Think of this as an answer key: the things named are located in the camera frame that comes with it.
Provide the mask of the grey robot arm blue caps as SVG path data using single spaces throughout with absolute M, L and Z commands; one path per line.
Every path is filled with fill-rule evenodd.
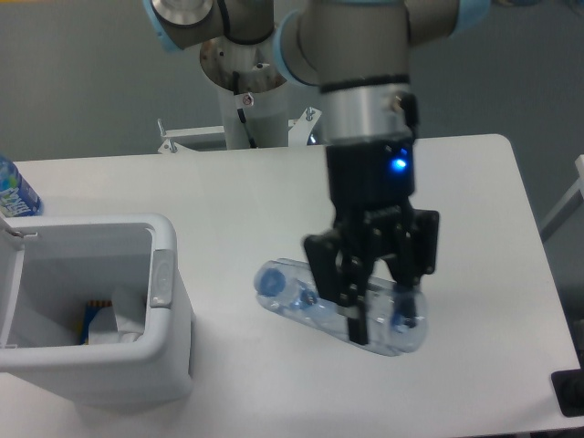
M 417 210 L 413 147 L 419 116 L 409 53 L 483 19 L 486 1 L 311 1 L 274 21 L 270 1 L 147 1 L 161 42 L 183 50 L 225 37 L 270 41 L 278 72 L 318 88 L 323 105 L 332 228 L 303 246 L 318 294 L 334 303 L 349 341 L 372 340 L 369 280 L 383 261 L 416 325 L 413 294 L 435 269 L 440 216 Z

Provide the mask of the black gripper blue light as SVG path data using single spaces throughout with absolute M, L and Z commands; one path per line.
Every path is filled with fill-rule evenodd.
M 303 241 L 318 295 L 346 319 L 349 341 L 369 343 L 367 272 L 384 261 L 398 285 L 401 326 L 419 324 L 415 288 L 436 268 L 440 215 L 419 210 L 412 138 L 326 148 L 335 229 Z

